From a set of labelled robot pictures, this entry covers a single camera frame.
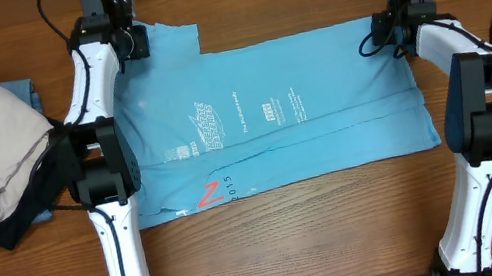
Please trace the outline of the light blue printed t-shirt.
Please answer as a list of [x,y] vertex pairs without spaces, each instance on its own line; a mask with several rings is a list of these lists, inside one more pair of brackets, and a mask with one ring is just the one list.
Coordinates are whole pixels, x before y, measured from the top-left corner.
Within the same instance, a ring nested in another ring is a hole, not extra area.
[[141,228],[438,146],[408,63],[371,54],[369,30],[365,17],[205,54],[196,25],[150,26],[150,56],[114,92]]

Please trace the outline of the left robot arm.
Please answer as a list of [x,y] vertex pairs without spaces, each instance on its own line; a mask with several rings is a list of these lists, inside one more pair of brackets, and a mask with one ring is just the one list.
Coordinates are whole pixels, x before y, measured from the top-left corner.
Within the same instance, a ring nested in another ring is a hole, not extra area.
[[133,0],[80,0],[82,15],[65,42],[74,84],[64,126],[51,135],[59,174],[88,213],[109,276],[150,276],[138,225],[140,173],[116,123],[114,87],[128,61],[149,56]]

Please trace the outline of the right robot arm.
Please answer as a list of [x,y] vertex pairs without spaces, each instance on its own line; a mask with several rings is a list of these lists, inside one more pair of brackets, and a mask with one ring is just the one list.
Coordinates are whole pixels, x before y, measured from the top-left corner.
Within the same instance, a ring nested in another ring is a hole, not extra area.
[[456,177],[445,234],[428,276],[492,276],[492,44],[435,0],[387,0],[366,39],[395,58],[411,55],[449,77],[445,138]]

